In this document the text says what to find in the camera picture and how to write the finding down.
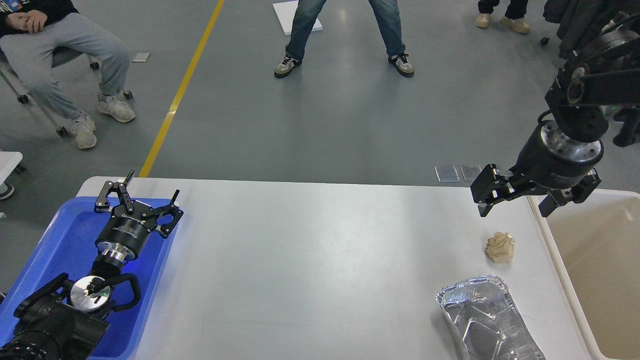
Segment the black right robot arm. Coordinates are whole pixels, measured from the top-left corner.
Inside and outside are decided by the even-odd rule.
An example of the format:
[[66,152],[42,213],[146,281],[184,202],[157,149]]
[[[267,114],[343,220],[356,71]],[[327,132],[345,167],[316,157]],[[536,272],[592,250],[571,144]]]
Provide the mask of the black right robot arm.
[[538,206],[543,217],[569,202],[585,202],[601,183],[595,165],[604,155],[601,138],[609,128],[603,106],[617,108],[622,117],[616,145],[639,141],[638,21],[637,13],[618,13],[592,42],[567,57],[546,93],[548,109],[515,165],[502,170],[487,164],[471,184],[481,217],[521,196],[544,196]]

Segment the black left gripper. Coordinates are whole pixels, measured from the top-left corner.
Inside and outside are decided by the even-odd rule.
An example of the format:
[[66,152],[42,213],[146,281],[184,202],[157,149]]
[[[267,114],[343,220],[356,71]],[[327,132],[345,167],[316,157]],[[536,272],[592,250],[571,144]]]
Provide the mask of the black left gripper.
[[[176,189],[167,205],[160,207],[153,208],[148,203],[133,201],[127,185],[134,174],[135,171],[131,170],[124,179],[106,181],[94,202],[96,214],[110,212],[110,218],[94,242],[97,253],[111,256],[119,262],[137,260],[154,231],[167,239],[185,213],[176,203],[179,189]],[[116,207],[112,207],[108,200],[112,193],[119,200]],[[170,217],[169,222],[158,223],[166,216]]]

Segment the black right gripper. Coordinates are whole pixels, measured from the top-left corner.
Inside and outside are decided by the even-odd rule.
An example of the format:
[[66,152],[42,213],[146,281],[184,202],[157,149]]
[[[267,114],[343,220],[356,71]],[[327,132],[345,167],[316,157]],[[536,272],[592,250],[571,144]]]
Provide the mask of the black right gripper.
[[538,205],[543,218],[558,207],[581,204],[601,184],[595,165],[601,161],[601,140],[580,142],[566,135],[555,120],[537,125],[510,170],[487,164],[471,183],[473,202],[486,217],[504,201],[528,194],[547,196]]

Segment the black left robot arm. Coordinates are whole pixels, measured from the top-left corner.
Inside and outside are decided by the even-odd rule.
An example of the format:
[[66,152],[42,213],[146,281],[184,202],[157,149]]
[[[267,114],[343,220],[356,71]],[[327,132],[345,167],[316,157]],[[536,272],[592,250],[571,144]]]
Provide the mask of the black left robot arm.
[[59,208],[1,304],[3,360],[125,360],[142,329],[183,210],[134,199],[126,178]]

